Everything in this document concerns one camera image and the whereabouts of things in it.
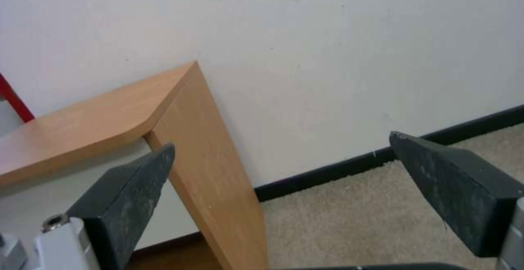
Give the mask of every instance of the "table top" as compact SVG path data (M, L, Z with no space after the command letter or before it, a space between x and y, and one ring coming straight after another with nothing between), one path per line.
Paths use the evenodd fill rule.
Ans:
M38 117L0 137L0 187L51 174L144 136L193 68L196 61Z

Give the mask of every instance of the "white wall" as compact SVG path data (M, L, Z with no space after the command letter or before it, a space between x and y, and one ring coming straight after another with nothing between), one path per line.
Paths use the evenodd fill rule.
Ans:
M198 59L255 186L524 102L524 0L0 0L36 115Z
M0 101L0 137L15 130L23 123L7 100Z

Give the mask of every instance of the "black baseboard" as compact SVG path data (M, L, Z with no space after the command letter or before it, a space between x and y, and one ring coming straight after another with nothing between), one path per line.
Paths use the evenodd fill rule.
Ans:
M466 123L433 132L422 137L429 141L449 145L520 123L524 123L524 105L481 117L480 119L474 119L473 121L467 121ZM356 175L369 169L380 167L386 162L396 159L397 157L391 147L386 147L350 158L349 160L330 164L329 166L257 187L255 188L255 192L258 200L261 202L275 199L329 181Z

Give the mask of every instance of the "carpet floor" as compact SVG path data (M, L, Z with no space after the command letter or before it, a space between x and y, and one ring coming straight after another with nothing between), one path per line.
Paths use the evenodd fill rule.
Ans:
M453 145L524 182L524 124ZM493 270L425 201L401 162L262 204L271 269L444 262Z

